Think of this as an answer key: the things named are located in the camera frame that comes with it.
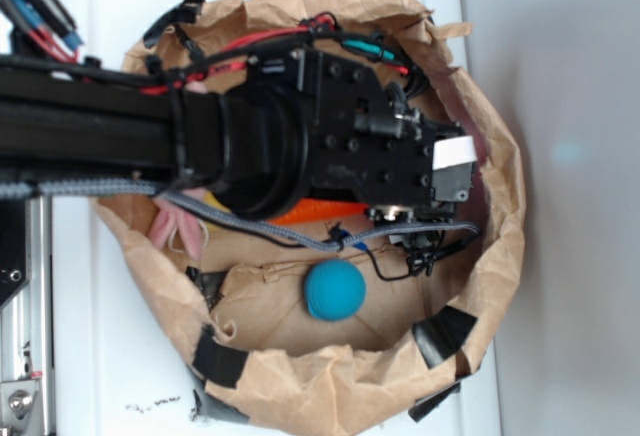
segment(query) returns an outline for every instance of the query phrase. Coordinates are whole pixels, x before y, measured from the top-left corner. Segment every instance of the white wall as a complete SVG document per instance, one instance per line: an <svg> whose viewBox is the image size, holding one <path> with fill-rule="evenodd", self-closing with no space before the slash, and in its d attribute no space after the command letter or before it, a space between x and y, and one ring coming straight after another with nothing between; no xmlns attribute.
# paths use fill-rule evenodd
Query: white wall
<svg viewBox="0 0 640 436"><path fill-rule="evenodd" d="M463 0L471 73L520 141L505 436L640 434L640 0Z"/></svg>

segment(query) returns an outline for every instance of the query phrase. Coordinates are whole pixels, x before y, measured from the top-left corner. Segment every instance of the orange object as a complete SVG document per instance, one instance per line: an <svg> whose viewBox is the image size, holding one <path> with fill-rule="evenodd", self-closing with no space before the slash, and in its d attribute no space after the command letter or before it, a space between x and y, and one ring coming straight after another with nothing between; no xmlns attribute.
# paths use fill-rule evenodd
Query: orange object
<svg viewBox="0 0 640 436"><path fill-rule="evenodd" d="M344 203L341 201L306 198L301 199L287 214L272 219L270 222L274 224L308 223L310 221L362 214L367 207L366 204L362 203Z"/></svg>

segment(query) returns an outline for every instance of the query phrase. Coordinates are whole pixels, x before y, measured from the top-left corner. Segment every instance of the crumpled paper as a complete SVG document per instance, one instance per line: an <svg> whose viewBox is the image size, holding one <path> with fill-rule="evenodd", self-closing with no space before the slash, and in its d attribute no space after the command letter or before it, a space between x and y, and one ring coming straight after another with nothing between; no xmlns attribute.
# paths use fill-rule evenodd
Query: crumpled paper
<svg viewBox="0 0 640 436"><path fill-rule="evenodd" d="M215 231L202 260L192 261L153 248L145 235L155 209L145 198L104 198L95 207L119 239L156 319L188 364L205 324L213 324L220 343L251 350L237 387L208 381L209 394L248 415L255 425L337 436L359 433L478 369L519 284L525 190L520 152L507 127L467 72L450 67L445 40L469 34L467 23L436 26L431 12L416 0L221 0L206 3L198 22L183 29L210 54L244 34L294 26L323 11L332 11L349 31L387 34L435 88L412 104L434 119L460 122L475 136L481 168L472 197L459 206L459 219L482 224L483 241L438 262L430 278L374 284L367 261L358 259L362 256L354 249L339 255L292 252L250 236ZM331 44L326 49L340 52ZM124 69L144 72L144 58L151 53L167 67L189 64L169 29L151 50L138 43L127 54ZM393 77L376 71L382 81ZM223 92L241 82L242 75L233 74L212 78L207 85ZM351 229L367 222L353 217L343 224ZM298 229L326 236L322 222ZM401 272L401 254L381 241L374 246L385 270ZM331 325L304 314L299 282L308 264L327 257L351 258L367 277L368 301L354 321ZM225 297L211 313L184 276L187 265L231 270L222 287ZM429 369L410 325L445 305L478 322L456 356Z"/></svg>

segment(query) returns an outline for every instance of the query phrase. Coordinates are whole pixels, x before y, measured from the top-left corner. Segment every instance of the pink object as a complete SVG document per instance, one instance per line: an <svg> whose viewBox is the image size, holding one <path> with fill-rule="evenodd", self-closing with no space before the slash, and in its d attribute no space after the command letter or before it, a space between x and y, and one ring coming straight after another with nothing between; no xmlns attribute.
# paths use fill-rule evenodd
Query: pink object
<svg viewBox="0 0 640 436"><path fill-rule="evenodd" d="M207 190L197 188L183 192L193 198L203 199ZM177 231L187 254L193 259L200 259L203 235L202 225L198 219L162 198L155 198L153 202L160 208L160 212L149 230L148 237L151 243L156 248L162 249L170 239L172 240L172 235Z"/></svg>

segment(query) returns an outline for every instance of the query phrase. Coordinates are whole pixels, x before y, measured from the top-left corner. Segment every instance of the blue ball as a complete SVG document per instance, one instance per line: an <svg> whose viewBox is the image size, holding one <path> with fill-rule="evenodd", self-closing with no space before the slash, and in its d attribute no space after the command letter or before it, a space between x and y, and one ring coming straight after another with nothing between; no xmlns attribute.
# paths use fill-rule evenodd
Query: blue ball
<svg viewBox="0 0 640 436"><path fill-rule="evenodd" d="M353 264L340 259L314 266L304 282L304 295L311 316L338 321L353 316L367 292L364 277Z"/></svg>

